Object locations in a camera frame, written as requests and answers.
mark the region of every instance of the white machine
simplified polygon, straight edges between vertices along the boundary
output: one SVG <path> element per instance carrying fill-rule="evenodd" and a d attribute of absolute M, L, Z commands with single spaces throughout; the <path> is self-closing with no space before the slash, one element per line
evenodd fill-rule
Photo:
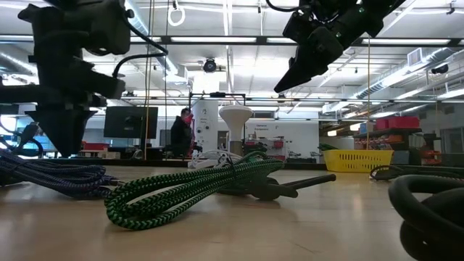
<path fill-rule="evenodd" d="M 250 108 L 241 105 L 225 106 L 219 111 L 219 115 L 229 127 L 229 152 L 243 156 L 241 129 L 252 114 Z"/>

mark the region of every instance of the person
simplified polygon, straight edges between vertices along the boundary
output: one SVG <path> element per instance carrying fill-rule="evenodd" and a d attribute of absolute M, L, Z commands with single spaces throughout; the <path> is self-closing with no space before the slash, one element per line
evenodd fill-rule
<path fill-rule="evenodd" d="M 193 114 L 187 108 L 182 109 L 181 116 L 175 118 L 171 128 L 171 147 L 174 156 L 186 156 L 189 152 L 192 133 L 190 124 Z"/>

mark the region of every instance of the black monitor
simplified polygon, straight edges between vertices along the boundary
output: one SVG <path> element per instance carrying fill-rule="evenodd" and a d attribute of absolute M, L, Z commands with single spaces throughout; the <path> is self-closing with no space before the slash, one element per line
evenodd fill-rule
<path fill-rule="evenodd" d="M 158 108 L 149 107 L 147 138 L 157 138 Z M 104 121 L 105 138 L 142 138 L 145 134 L 146 107 L 108 107 Z"/>

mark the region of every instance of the yellow basket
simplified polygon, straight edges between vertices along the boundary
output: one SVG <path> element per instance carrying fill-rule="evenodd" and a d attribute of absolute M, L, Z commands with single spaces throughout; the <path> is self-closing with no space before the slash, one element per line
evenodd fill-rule
<path fill-rule="evenodd" d="M 343 150 L 324 152 L 327 170 L 348 173 L 369 173 L 373 168 L 390 165 L 393 151 Z"/>

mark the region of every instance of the air vent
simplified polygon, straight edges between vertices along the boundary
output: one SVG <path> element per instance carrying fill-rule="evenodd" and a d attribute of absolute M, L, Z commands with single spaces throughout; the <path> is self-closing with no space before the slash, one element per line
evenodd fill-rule
<path fill-rule="evenodd" d="M 273 119 L 275 112 L 269 111 L 254 111 L 252 118 L 259 118 L 259 119 Z"/>
<path fill-rule="evenodd" d="M 425 120 L 427 118 L 427 112 L 419 113 L 419 120 Z"/>
<path fill-rule="evenodd" d="M 407 65 L 413 67 L 422 62 L 422 48 L 418 48 L 407 55 Z"/>
<path fill-rule="evenodd" d="M 443 109 L 443 112 L 444 112 L 445 115 L 453 114 L 453 113 L 455 113 L 455 107 L 454 106 L 445 107 Z"/>

